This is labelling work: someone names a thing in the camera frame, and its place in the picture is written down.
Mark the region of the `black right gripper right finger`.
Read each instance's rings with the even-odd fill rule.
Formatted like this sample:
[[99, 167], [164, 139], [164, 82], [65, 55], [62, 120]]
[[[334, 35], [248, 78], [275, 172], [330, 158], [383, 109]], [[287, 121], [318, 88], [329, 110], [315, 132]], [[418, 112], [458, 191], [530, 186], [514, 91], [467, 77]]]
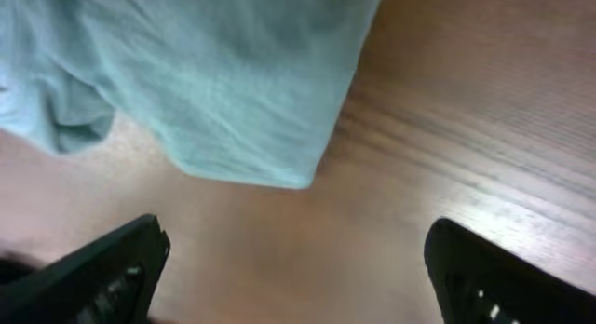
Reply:
[[431, 225], [424, 259], [445, 323], [595, 322], [594, 294], [450, 219]]

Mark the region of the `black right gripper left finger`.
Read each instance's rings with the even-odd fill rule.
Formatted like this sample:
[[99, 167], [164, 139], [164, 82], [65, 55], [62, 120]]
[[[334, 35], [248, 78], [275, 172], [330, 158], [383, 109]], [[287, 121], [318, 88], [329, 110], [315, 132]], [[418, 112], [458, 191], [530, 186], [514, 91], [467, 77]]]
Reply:
[[148, 323], [169, 256], [168, 235], [145, 214], [42, 269], [5, 267], [3, 323]]

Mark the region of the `light grey-blue t-shirt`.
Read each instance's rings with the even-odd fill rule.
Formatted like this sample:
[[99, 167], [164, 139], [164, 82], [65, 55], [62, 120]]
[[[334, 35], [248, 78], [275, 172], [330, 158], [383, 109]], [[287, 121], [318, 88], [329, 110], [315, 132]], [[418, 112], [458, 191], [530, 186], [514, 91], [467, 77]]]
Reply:
[[1, 0], [1, 127], [52, 154], [148, 129], [187, 174], [303, 189], [381, 0]]

